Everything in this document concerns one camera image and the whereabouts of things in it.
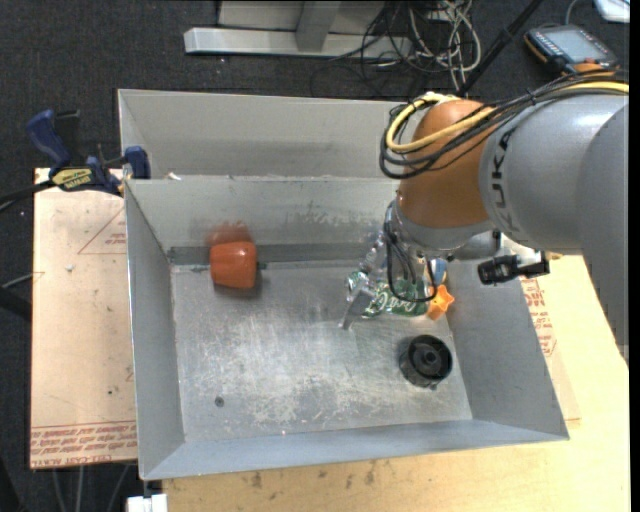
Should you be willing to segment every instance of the orange object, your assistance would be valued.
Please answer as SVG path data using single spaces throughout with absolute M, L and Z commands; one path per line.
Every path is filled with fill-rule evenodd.
M 455 302 L 453 295 L 449 293 L 445 285 L 441 284 L 438 286 L 437 295 L 429 301 L 427 315 L 431 320 L 437 320 L 446 313 L 447 309 L 449 309 L 449 305 L 453 302 Z
M 211 278 L 217 285 L 230 288 L 253 288 L 258 259 L 252 242 L 229 242 L 209 249 Z
M 420 121 L 413 140 L 451 126 L 482 105 L 477 101 L 461 99 L 432 107 Z M 455 228 L 487 220 L 489 216 L 478 185 L 478 169 L 485 146 L 484 139 L 493 130 L 488 128 L 440 157 L 436 163 L 440 170 L 401 180 L 398 205 L 402 213 L 412 222 L 429 228 Z M 442 149 L 456 135 L 458 133 L 442 137 L 413 156 L 423 156 Z

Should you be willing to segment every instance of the gray metal tray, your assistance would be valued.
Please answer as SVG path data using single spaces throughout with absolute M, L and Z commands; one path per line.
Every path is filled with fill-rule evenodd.
M 137 133 L 135 143 L 144 140 L 156 177 L 168 170 L 157 158 L 168 143 L 157 137 L 153 123 L 145 124 L 145 112 L 153 117 L 162 111 L 166 121 L 158 131 L 173 130 L 180 140 L 190 137 L 181 131 L 186 104 L 197 107 L 188 112 L 194 126 L 215 117 L 216 105 L 225 110 L 225 100 L 240 109 L 238 115 L 248 114 L 238 96 L 121 95 L 128 112 L 123 132 Z M 270 100 L 286 111 L 282 98 L 255 97 L 251 110 L 260 117 L 261 102 L 266 110 L 274 108 Z M 307 114 L 318 104 L 333 109 L 336 133 L 347 130 L 350 113 L 378 109 L 378 115 L 389 107 L 326 101 L 306 105 Z M 292 109 L 304 103 L 296 100 Z M 379 126 L 357 140 L 373 140 L 384 122 L 380 117 Z M 293 175 L 293 168 L 281 176 L 252 175 L 257 171 L 251 165 L 270 151 L 295 144 L 295 134 L 281 135 L 277 151 L 265 139 L 257 154 L 238 156 L 246 164 L 244 176 L 225 176 L 212 161 L 210 175 L 169 166 L 182 180 L 127 182 L 141 477 L 566 439 L 521 287 L 483 287 L 477 261 L 450 264 L 456 302 L 446 317 L 383 315 L 356 321 L 348 331 L 339 327 L 344 280 L 375 238 L 395 184 L 366 177 L 364 169 L 354 170 L 355 176 L 344 167 L 340 176 L 327 174 L 319 151 L 309 152 L 306 176 Z M 240 137 L 233 129 L 225 136 Z M 312 140 L 308 133 L 297 136 Z M 192 147 L 193 158 L 202 162 L 207 146 Z M 360 146 L 358 151 L 366 153 Z M 200 168 L 189 154 L 182 156 L 185 169 Z M 246 224 L 258 247 L 263 269 L 252 291 L 224 290 L 211 281 L 206 239 L 225 222 Z M 410 384 L 398 364 L 408 341 L 427 333 L 454 354 L 451 375 L 435 390 Z

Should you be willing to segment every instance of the white bar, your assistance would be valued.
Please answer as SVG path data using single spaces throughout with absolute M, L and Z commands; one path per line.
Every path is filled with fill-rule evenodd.
M 328 34 L 320 50 L 302 51 L 298 48 L 295 32 L 271 30 L 244 30 L 232 28 L 192 28 L 184 33 L 185 50 L 188 54 L 254 54 L 254 55 L 298 55 L 301 57 L 334 57 L 362 46 L 361 36 Z M 406 54 L 410 42 L 404 38 L 394 39 L 396 46 Z M 394 59 L 397 53 L 387 38 L 376 41 L 365 49 L 364 57 Z

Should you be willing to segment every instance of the black cable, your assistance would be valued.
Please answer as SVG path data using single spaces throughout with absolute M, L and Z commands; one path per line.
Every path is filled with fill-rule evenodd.
M 540 6 L 544 0 L 532 0 L 531 3 L 522 11 L 518 17 L 509 25 L 503 29 L 498 38 L 493 42 L 489 51 L 485 54 L 484 58 L 478 64 L 478 66 L 471 71 L 462 86 L 456 91 L 456 96 L 465 96 L 471 87 L 478 81 L 482 73 L 491 65 L 495 58 L 500 54 L 507 44 L 513 39 L 516 32 L 520 30 L 522 25 L 529 19 L 533 12 Z
M 573 8 L 575 7 L 575 5 L 580 2 L 580 0 L 571 0 L 571 3 L 569 4 L 569 7 L 567 7 L 567 10 L 564 14 L 564 24 L 568 25 L 569 21 L 571 20 L 571 12 L 573 11 Z
M 411 261 L 409 260 L 409 255 L 406 254 L 400 248 L 397 236 L 391 231 L 391 226 L 389 224 L 389 219 L 388 219 L 389 210 L 391 208 L 393 208 L 392 205 L 390 205 L 389 208 L 387 209 L 387 215 L 385 216 L 386 218 L 382 227 L 382 231 L 385 239 L 385 248 L 387 251 L 387 281 L 389 285 L 389 291 L 393 294 L 394 297 L 396 297 L 397 299 L 403 302 L 410 302 L 410 303 L 429 302 L 430 300 L 433 300 L 438 295 L 438 288 L 435 283 L 433 269 L 431 268 L 431 262 L 429 261 L 426 262 L 426 267 L 427 267 L 427 272 L 429 274 L 430 283 L 433 286 L 433 293 L 431 295 L 428 295 L 426 297 L 419 297 L 419 298 L 405 297 L 401 295 L 395 288 L 394 275 L 393 275 L 393 254 L 394 253 L 398 257 L 402 265 L 403 272 L 405 273 L 405 280 L 407 280 L 407 277 L 408 277 L 407 269 L 410 271 L 412 275 L 412 283 L 414 285 L 417 285 L 417 276 L 415 275 L 415 270 L 413 269 L 413 266 L 411 265 Z
M 120 492 L 120 488 L 122 487 L 122 483 L 124 482 L 124 478 L 127 476 L 129 469 L 131 468 L 131 464 L 126 464 L 122 473 L 120 473 L 120 478 L 118 478 L 118 482 L 116 483 L 115 488 L 113 489 L 113 493 L 111 494 L 111 498 L 109 499 L 109 504 L 107 505 L 107 509 L 105 512 L 111 512 L 113 510 L 113 506 L 118 499 L 118 492 Z
M 43 183 L 38 183 L 36 185 L 31 185 L 30 187 L 23 188 L 22 190 L 17 190 L 15 192 L 11 192 L 9 194 L 5 194 L 0 196 L 0 205 L 2 205 L 2 209 L 6 208 L 6 203 L 17 201 L 18 199 L 24 199 L 32 196 L 36 192 L 40 192 L 41 190 L 46 190 L 51 187 L 55 187 L 56 185 L 51 181 L 45 181 Z
M 624 75 L 624 71 L 620 74 L 617 74 L 612 77 L 608 77 L 607 80 L 611 82 L 617 83 L 625 83 L 626 80 L 617 78 L 617 76 Z M 399 157 L 394 157 L 390 154 L 390 150 L 386 147 L 386 136 L 388 129 L 385 130 L 383 137 L 381 138 L 381 148 L 380 148 L 380 158 L 379 164 L 382 172 L 393 179 L 409 179 L 415 176 L 422 174 L 423 172 L 427 172 L 429 170 L 435 171 L 440 170 L 442 167 L 435 167 L 435 163 L 437 160 L 450 152 L 452 149 L 459 147 L 464 144 L 468 140 L 473 137 L 481 134 L 482 132 L 486 132 L 488 136 L 488 130 L 494 126 L 501 126 L 509 122 L 513 117 L 520 114 L 526 108 L 528 108 L 531 104 L 535 104 L 536 102 L 555 102 L 562 98 L 578 96 L 578 95 L 589 95 L 589 94 L 602 94 L 603 89 L 594 87 L 593 89 L 583 88 L 583 89 L 571 89 L 567 86 L 576 85 L 576 84 L 585 84 L 588 85 L 590 82 L 599 82 L 602 81 L 602 76 L 598 76 L 597 71 L 586 72 L 579 75 L 571 75 L 571 76 L 563 76 L 558 79 L 545 84 L 544 86 L 538 88 L 533 92 L 528 92 L 527 94 L 523 94 L 515 99 L 510 99 L 506 101 L 496 102 L 493 104 L 483 105 L 476 109 L 474 112 L 468 114 L 466 117 L 471 117 L 479 112 L 481 109 L 486 108 L 487 106 L 491 106 L 494 108 L 494 111 L 491 112 L 485 119 L 479 121 L 476 125 L 471 128 L 464 130 L 456 137 L 453 137 L 449 140 L 441 149 L 423 155 L 421 157 L 415 157 L 409 159 L 406 157 L 407 154 L 415 153 L 418 151 L 423 151 L 424 147 L 418 148 L 414 151 L 407 151 L 405 153 L 399 153 Z M 617 92 L 615 90 L 607 90 L 607 93 L 610 94 L 625 94 L 622 92 Z M 393 109 L 391 112 L 391 117 L 389 121 L 389 125 L 393 122 L 393 120 L 397 117 L 397 115 L 402 110 L 401 108 Z M 404 120 L 403 124 L 399 128 L 404 128 L 405 123 L 408 122 L 408 118 Z M 458 158 L 460 158 L 463 154 L 457 156 L 455 159 L 448 161 L 445 165 L 449 165 Z M 395 173 L 392 172 L 387 166 L 386 163 L 391 163 L 394 165 L 400 166 L 408 166 L 412 169 L 410 172 L 404 173 Z
M 51 478 L 53 479 L 53 488 L 56 492 L 56 500 L 58 501 L 58 508 L 60 512 L 67 512 L 67 507 L 64 504 L 64 499 L 62 497 L 62 490 L 60 489 L 60 481 L 58 480 L 58 470 L 54 469 L 51 472 Z

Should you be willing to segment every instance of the electrical cable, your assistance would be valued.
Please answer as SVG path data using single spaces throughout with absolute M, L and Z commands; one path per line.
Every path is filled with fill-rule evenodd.
M 118 499 L 118 492 L 120 492 L 120 488 L 122 487 L 122 483 L 124 482 L 124 478 L 127 476 L 129 469 L 131 468 L 130 464 L 126 464 L 122 473 L 120 473 L 120 478 L 118 478 L 118 482 L 116 483 L 115 488 L 113 489 L 113 493 L 111 494 L 111 498 L 109 499 L 109 504 L 107 505 L 107 509 L 105 512 L 111 512 L 113 506 Z
M 620 74 L 603 78 L 602 74 L 597 71 L 563 76 L 515 99 L 482 105 L 453 125 L 419 140 L 406 144 L 402 143 L 400 139 L 396 141 L 401 129 L 406 126 L 409 118 L 416 112 L 442 102 L 460 99 L 452 95 L 427 93 L 409 102 L 402 109 L 396 108 L 391 111 L 390 123 L 381 140 L 381 169 L 385 175 L 395 179 L 409 179 L 428 170 L 437 170 L 435 163 L 440 157 L 482 132 L 488 133 L 491 128 L 510 121 L 533 103 L 551 102 L 576 95 L 602 93 L 628 95 L 628 82 L 623 78 L 616 78 L 616 76 L 620 76 Z M 452 136 L 451 140 L 447 141 L 439 150 L 414 158 L 406 156 L 409 153 L 422 151 L 432 143 L 449 136 Z M 394 173 L 387 168 L 387 163 L 409 166 L 412 171 L 402 174 Z
M 419 91 L 424 77 L 434 73 L 449 73 L 457 89 L 456 76 L 464 81 L 466 73 L 480 63 L 482 56 L 480 39 L 469 18 L 472 4 L 472 0 L 437 0 L 429 4 L 385 2 L 365 30 L 359 48 L 329 59 L 328 66 L 322 66 L 312 73 L 309 85 L 311 95 L 316 96 L 314 83 L 321 71 L 332 67 L 338 68 L 331 64 L 358 55 L 359 73 L 355 70 L 351 73 L 378 97 L 385 97 L 384 87 L 391 80 L 390 75 L 380 73 L 391 70 L 394 83 L 404 80 L 405 76 L 411 81 L 412 85 L 408 88 L 406 95 L 408 99 L 414 97 Z M 445 27 L 448 27 L 447 34 L 437 47 L 432 46 L 433 37 L 430 37 L 431 42 L 427 44 L 424 37 L 425 30 L 433 36 L 442 34 Z M 468 42 L 465 39 L 467 33 L 470 34 Z M 376 59 L 365 58 L 364 50 L 383 38 L 387 38 L 392 50 L 381 53 Z M 463 47 L 467 44 L 473 46 L 471 62 L 463 52 Z
M 391 230 L 390 225 L 390 212 L 393 209 L 393 203 L 389 205 L 387 208 L 387 214 L 385 215 L 385 221 L 382 225 L 382 232 L 384 234 L 385 239 L 385 248 L 387 251 L 387 284 L 389 286 L 389 291 L 393 294 L 394 297 L 403 301 L 410 303 L 425 303 L 433 300 L 438 295 L 438 288 L 435 285 L 435 277 L 433 275 L 433 269 L 431 268 L 431 262 L 426 261 L 425 267 L 427 269 L 427 273 L 429 275 L 429 282 L 433 287 L 433 292 L 430 294 L 426 294 L 425 297 L 407 297 L 398 292 L 394 285 L 394 272 L 393 272 L 393 255 L 395 254 L 400 262 L 402 267 L 402 271 L 404 274 L 405 281 L 408 280 L 409 274 L 411 274 L 411 282 L 414 286 L 417 286 L 418 279 L 415 274 L 415 269 L 413 265 L 411 265 L 411 261 L 409 255 L 400 247 L 398 242 L 398 237 Z
M 53 488 L 56 492 L 56 500 L 58 501 L 58 508 L 60 512 L 67 512 L 67 507 L 64 504 L 64 499 L 62 497 L 62 490 L 60 489 L 60 481 L 58 480 L 58 470 L 54 469 L 51 472 L 51 477 L 53 478 Z
M 11 288 L 12 286 L 15 286 L 16 284 L 22 283 L 23 281 L 27 281 L 29 279 L 31 279 L 33 277 L 33 274 L 26 274 L 24 276 L 20 276 L 17 277 L 16 279 L 12 279 L 11 281 L 7 281 L 6 283 L 4 283 L 2 286 L 0 286 L 0 288 Z
M 80 466 L 80 475 L 78 476 L 78 490 L 76 491 L 76 506 L 74 508 L 74 512 L 80 512 L 82 507 L 82 490 L 84 482 L 84 466 Z
M 565 12 L 564 15 L 564 24 L 565 25 L 569 25 L 569 21 L 571 20 L 571 11 L 573 11 L 573 8 L 575 7 L 575 5 L 580 2 L 580 0 L 571 0 L 571 3 L 569 4 L 569 7 L 567 7 L 567 10 Z

